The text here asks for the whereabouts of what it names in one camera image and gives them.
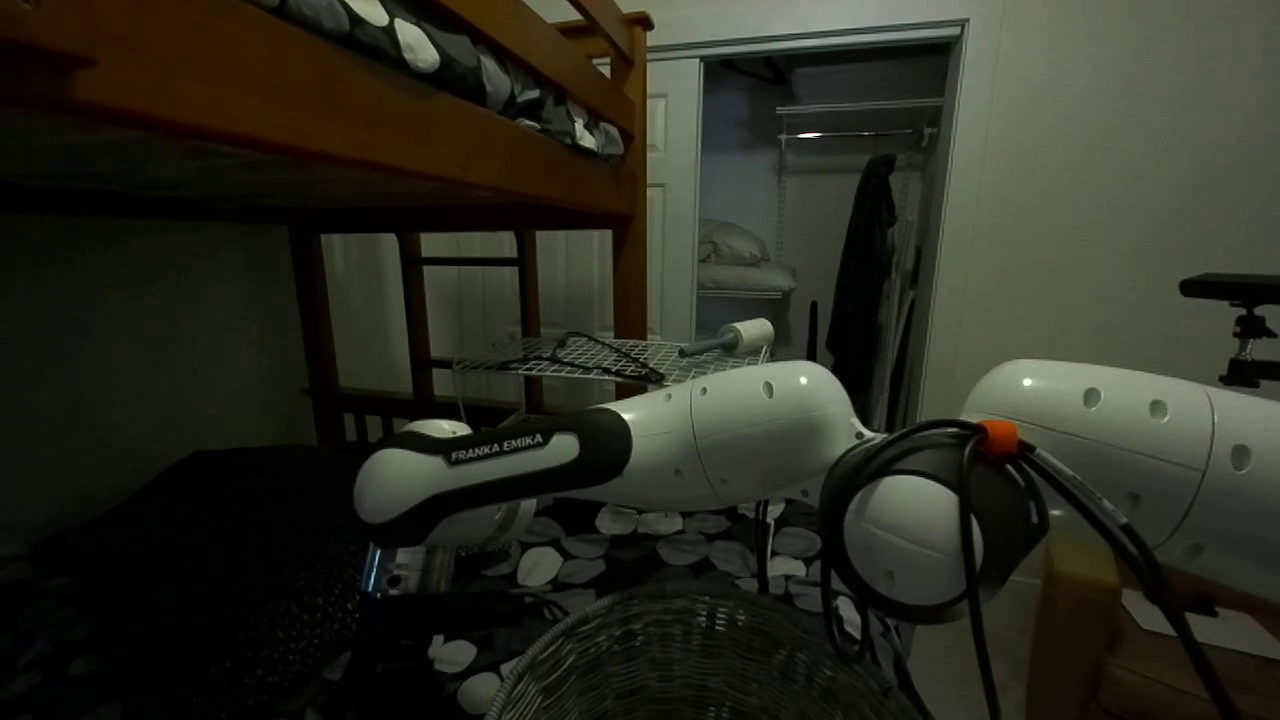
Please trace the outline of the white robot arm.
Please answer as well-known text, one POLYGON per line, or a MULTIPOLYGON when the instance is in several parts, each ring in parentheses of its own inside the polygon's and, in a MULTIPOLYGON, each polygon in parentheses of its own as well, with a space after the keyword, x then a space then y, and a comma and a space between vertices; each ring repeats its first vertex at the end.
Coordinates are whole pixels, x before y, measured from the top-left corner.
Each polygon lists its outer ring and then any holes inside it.
POLYGON ((487 433, 417 419, 362 466, 354 510, 412 549, 535 495, 703 513, 811 486, 844 589, 942 623, 1041 545, 1033 473, 1113 503, 1168 570, 1275 595, 1275 455, 1272 399, 1180 378, 1004 360, 962 418, 877 433, 828 368, 776 360, 487 433))

